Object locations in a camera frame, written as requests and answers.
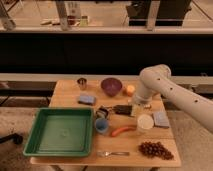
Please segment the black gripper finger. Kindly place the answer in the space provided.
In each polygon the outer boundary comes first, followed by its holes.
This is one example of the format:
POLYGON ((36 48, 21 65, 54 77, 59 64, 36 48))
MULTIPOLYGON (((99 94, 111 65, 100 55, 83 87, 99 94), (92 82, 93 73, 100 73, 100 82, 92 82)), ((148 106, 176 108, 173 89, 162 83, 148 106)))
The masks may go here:
POLYGON ((101 106, 96 111, 96 116, 98 118, 105 118, 107 119, 109 117, 109 114, 113 111, 112 107, 104 107, 101 106))

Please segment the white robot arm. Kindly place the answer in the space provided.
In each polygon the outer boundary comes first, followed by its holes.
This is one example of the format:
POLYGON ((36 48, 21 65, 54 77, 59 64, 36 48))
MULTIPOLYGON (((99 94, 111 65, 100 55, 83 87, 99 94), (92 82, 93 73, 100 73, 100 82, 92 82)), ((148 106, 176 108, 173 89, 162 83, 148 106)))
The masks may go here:
POLYGON ((164 64, 142 69, 131 103, 147 104, 160 93, 213 134, 213 101, 175 84, 170 77, 171 70, 164 64))

